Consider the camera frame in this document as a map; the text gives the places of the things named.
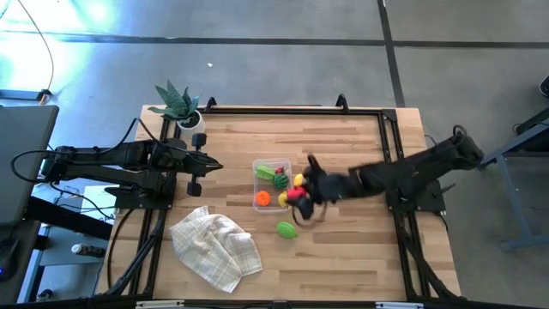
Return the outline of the clear plastic tupperware container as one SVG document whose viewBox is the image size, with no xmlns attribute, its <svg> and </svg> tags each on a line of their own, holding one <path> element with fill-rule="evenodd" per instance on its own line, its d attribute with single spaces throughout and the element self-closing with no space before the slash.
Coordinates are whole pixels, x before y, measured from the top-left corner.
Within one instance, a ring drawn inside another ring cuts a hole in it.
<svg viewBox="0 0 549 309">
<path fill-rule="evenodd" d="M 272 180 L 263 180 L 259 179 L 255 175 L 255 169 L 256 167 L 264 165 L 267 167 L 271 167 L 272 169 L 277 169 L 279 167 L 284 167 L 285 174 L 289 178 L 289 186 L 285 190 L 276 190 L 273 186 Z M 254 183 L 254 198 L 253 198 L 253 208 L 262 214 L 279 214 L 284 213 L 287 211 L 287 208 L 282 208 L 278 204 L 278 196 L 283 192 L 287 191 L 293 186 L 293 173 L 292 173 L 292 165 L 290 161 L 286 158 L 271 158 L 271 159 L 257 159 L 253 162 L 252 165 L 252 174 L 253 174 L 253 183 Z M 271 202 L 269 206 L 266 207 L 260 207 L 257 206 L 255 203 L 255 195 L 259 191 L 267 191 L 271 195 Z"/>
</svg>

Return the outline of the grey desk top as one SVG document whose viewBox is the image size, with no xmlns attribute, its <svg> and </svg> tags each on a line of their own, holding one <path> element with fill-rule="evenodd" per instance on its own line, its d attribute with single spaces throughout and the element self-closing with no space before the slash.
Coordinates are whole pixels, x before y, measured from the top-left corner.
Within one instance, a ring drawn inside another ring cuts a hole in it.
<svg viewBox="0 0 549 309">
<path fill-rule="evenodd" d="M 0 107 L 0 227 L 23 217 L 58 112 L 57 106 Z"/>
</svg>

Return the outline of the blue metal table frame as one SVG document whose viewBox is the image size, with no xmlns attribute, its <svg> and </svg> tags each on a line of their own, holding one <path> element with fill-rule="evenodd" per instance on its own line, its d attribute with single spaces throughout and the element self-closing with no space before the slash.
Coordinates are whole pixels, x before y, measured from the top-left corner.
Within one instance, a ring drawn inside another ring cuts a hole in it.
<svg viewBox="0 0 549 309">
<path fill-rule="evenodd" d="M 549 245 L 549 107 L 515 124 L 516 135 L 479 165 L 495 166 L 504 182 L 520 233 L 501 243 L 505 251 Z"/>
</svg>

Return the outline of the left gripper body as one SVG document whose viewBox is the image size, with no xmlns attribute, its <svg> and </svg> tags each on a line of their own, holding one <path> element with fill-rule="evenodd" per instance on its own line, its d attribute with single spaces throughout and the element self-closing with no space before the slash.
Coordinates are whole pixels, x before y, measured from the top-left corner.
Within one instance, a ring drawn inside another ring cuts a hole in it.
<svg viewBox="0 0 549 309">
<path fill-rule="evenodd" d="M 169 146 L 174 151 L 176 165 L 178 170 L 191 175 L 191 181 L 187 184 L 187 194 L 193 197 L 199 197 L 202 194 L 202 186 L 198 183 L 200 177 L 206 175 L 205 161 L 200 157 L 201 147 L 206 144 L 207 135 L 205 133 L 196 133 L 192 136 L 192 146 L 195 151 L 187 151 L 185 143 L 182 140 L 171 138 Z"/>
</svg>

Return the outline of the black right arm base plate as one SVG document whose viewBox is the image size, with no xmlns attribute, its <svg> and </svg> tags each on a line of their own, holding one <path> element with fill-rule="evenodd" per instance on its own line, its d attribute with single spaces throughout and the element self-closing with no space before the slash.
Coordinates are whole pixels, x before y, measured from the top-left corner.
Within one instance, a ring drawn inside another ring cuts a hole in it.
<svg viewBox="0 0 549 309">
<path fill-rule="evenodd" d="M 396 212 L 441 212 L 446 210 L 443 188 L 438 180 L 419 189 L 412 189 L 410 192 L 389 188 L 385 192 L 385 197 L 388 206 Z"/>
</svg>

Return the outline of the black aluminium table frame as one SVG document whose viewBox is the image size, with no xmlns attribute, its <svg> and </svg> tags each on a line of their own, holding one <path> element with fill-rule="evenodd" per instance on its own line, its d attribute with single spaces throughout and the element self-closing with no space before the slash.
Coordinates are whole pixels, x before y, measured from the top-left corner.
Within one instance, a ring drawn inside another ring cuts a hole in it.
<svg viewBox="0 0 549 309">
<path fill-rule="evenodd" d="M 187 194 L 189 178 L 179 175 L 166 223 L 173 226 L 207 206 L 250 233 L 262 270 L 244 277 L 232 299 L 405 299 L 394 219 L 383 197 L 337 203 L 326 210 L 323 222 L 299 229 L 296 239 L 284 239 L 276 226 L 291 215 L 263 214 L 252 206 L 252 165 L 283 158 L 299 173 L 306 156 L 314 154 L 326 170 L 344 173 L 366 162 L 412 155 L 425 148 L 417 109 L 215 106 L 205 123 L 205 151 L 222 168 L 202 180 L 199 197 Z"/>
</svg>

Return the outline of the white bracket plate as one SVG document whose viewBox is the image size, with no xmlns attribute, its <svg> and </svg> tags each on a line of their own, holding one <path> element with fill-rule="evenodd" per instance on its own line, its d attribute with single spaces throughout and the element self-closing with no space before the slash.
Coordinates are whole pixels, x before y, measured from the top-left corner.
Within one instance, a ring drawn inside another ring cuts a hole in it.
<svg viewBox="0 0 549 309">
<path fill-rule="evenodd" d="M 422 303 L 379 301 L 376 309 L 425 309 Z"/>
<path fill-rule="evenodd" d="M 184 307 L 183 300 L 144 300 L 137 301 L 135 309 L 179 309 Z"/>
</svg>

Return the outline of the white checked cloth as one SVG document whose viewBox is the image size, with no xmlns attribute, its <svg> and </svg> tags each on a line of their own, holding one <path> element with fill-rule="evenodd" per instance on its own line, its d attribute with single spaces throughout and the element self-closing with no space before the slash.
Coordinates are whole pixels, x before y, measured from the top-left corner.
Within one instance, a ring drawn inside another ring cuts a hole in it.
<svg viewBox="0 0 549 309">
<path fill-rule="evenodd" d="M 243 277 L 262 271 L 251 234 L 206 206 L 194 209 L 169 231 L 179 262 L 222 292 L 232 293 Z"/>
</svg>

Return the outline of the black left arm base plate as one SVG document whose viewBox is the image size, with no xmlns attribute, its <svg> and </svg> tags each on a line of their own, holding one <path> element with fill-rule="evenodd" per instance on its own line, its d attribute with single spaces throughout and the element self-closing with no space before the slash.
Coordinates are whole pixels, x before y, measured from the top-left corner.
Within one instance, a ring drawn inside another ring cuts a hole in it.
<svg viewBox="0 0 549 309">
<path fill-rule="evenodd" d="M 175 172 L 128 172 L 126 180 L 118 180 L 118 187 L 107 187 L 106 192 L 116 198 L 118 209 L 168 210 L 173 204 L 177 186 Z"/>
</svg>

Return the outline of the potted green plant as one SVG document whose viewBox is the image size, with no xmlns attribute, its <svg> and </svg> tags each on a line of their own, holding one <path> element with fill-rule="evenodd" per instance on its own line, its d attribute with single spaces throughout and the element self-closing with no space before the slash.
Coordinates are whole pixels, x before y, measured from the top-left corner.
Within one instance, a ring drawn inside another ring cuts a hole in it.
<svg viewBox="0 0 549 309">
<path fill-rule="evenodd" d="M 191 97 L 188 87 L 179 93 L 170 81 L 166 82 L 164 88 L 157 85 L 154 87 L 165 106 L 162 108 L 151 106 L 148 108 L 149 111 L 174 121 L 184 136 L 205 132 L 206 125 L 198 111 L 200 96 Z"/>
</svg>

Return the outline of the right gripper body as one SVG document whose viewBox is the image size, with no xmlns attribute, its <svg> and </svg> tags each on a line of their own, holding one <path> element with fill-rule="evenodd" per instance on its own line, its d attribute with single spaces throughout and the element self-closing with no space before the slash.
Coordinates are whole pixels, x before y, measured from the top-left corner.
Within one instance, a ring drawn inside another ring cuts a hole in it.
<svg viewBox="0 0 549 309">
<path fill-rule="evenodd" d="M 314 203 L 335 203 L 342 199 L 357 197 L 355 183 L 349 175 L 341 173 L 327 173 L 321 168 L 313 154 L 307 155 L 309 166 L 306 172 L 317 174 L 317 185 L 313 189 L 306 189 Z"/>
</svg>

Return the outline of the brown bottle white cap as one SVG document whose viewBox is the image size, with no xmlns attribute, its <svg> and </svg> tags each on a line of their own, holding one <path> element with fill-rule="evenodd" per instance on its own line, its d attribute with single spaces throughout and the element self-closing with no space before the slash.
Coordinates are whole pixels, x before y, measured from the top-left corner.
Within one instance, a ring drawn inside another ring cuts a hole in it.
<svg viewBox="0 0 549 309">
<path fill-rule="evenodd" d="M 95 246 L 95 245 L 88 245 L 88 244 L 75 244 L 71 247 L 71 251 L 75 255 L 80 256 L 87 256 L 87 257 L 93 257 L 93 258 L 103 258 L 106 255 L 106 249 Z"/>
</svg>

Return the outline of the bright green toy melon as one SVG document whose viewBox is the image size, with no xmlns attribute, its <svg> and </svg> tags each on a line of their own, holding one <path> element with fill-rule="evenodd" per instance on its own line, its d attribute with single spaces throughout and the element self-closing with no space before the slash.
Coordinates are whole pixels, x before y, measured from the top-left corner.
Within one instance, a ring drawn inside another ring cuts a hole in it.
<svg viewBox="0 0 549 309">
<path fill-rule="evenodd" d="M 284 239 L 296 239 L 298 237 L 294 225 L 288 221 L 280 221 L 276 225 L 277 233 Z"/>
</svg>

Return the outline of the red toy bell pepper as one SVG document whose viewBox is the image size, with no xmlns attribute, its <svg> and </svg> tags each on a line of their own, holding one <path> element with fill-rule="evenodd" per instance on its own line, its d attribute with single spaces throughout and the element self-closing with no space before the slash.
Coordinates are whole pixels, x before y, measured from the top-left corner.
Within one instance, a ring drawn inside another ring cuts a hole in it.
<svg viewBox="0 0 549 309">
<path fill-rule="evenodd" d="M 307 197 L 307 191 L 302 186 L 294 186 L 287 190 L 287 203 L 294 205 L 301 197 Z"/>
</svg>

